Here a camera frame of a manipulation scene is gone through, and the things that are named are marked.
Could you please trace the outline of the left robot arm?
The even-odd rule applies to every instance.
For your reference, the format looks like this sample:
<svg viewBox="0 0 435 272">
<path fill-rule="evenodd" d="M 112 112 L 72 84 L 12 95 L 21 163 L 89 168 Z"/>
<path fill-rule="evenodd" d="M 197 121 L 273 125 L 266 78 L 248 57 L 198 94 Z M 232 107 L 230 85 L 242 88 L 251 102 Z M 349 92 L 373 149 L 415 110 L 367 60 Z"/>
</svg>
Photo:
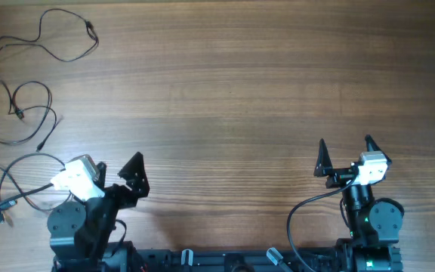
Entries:
<svg viewBox="0 0 435 272">
<path fill-rule="evenodd" d="M 68 190 L 73 202 L 60 204 L 48 217 L 53 271 L 146 271 L 144 259 L 130 241 L 109 241 L 120 210 L 134 208 L 150 192 L 143 154 L 135 153 L 118 176 L 124 185 L 105 186 L 106 164 L 88 155 L 73 158 L 51 179 L 57 190 Z"/>
</svg>

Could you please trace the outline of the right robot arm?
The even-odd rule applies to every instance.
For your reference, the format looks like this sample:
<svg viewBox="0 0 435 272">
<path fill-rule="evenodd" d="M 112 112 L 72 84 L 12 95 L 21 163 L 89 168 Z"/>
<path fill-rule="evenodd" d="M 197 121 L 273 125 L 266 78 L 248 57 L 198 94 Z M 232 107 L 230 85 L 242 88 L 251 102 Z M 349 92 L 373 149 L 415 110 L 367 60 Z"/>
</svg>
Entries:
<svg viewBox="0 0 435 272">
<path fill-rule="evenodd" d="M 314 175 L 326 177 L 328 189 L 341 191 L 341 209 L 350 231 L 349 239 L 337 240 L 335 270 L 402 271 L 402 257 L 396 244 L 405 210 L 397 201 L 377 199 L 372 192 L 372 186 L 386 178 L 392 160 L 370 135 L 365 142 L 366 151 L 356 162 L 346 168 L 335 168 L 325 141 L 319 141 Z"/>
</svg>

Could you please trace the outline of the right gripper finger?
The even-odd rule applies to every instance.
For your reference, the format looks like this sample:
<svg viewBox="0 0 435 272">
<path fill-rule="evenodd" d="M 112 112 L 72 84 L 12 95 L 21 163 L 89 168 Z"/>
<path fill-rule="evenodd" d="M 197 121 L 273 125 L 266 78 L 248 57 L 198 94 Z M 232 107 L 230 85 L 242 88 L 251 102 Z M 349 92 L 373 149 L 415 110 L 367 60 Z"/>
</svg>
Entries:
<svg viewBox="0 0 435 272">
<path fill-rule="evenodd" d="M 385 159 L 387 160 L 387 164 L 390 165 L 391 164 L 391 159 L 390 157 L 376 144 L 376 142 L 373 140 L 372 136 L 370 134 L 367 134 L 365 136 L 365 142 L 366 142 L 366 149 L 369 152 L 372 151 L 377 151 L 377 152 L 381 152 L 382 155 L 385 157 Z"/>
<path fill-rule="evenodd" d="M 325 177 L 332 175 L 333 165 L 329 156 L 328 148 L 322 138 L 319 141 L 319 152 L 317 156 L 316 166 L 313 172 L 315 177 Z"/>
</svg>

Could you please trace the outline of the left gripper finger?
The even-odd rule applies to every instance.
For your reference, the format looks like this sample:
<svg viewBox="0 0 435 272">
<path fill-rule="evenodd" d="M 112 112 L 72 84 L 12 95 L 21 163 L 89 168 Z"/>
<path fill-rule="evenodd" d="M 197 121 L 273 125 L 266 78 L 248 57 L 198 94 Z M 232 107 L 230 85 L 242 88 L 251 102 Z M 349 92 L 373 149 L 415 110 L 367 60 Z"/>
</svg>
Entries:
<svg viewBox="0 0 435 272">
<path fill-rule="evenodd" d="M 145 172 L 143 154 L 136 152 L 131 159 L 122 167 L 118 176 L 125 180 L 126 185 L 137 198 L 147 197 L 150 185 Z"/>
<path fill-rule="evenodd" d="M 98 175 L 95 184 L 99 188 L 104 188 L 105 180 L 106 180 L 106 164 L 104 162 L 99 162 L 97 164 L 97 170 L 98 170 Z"/>
</svg>

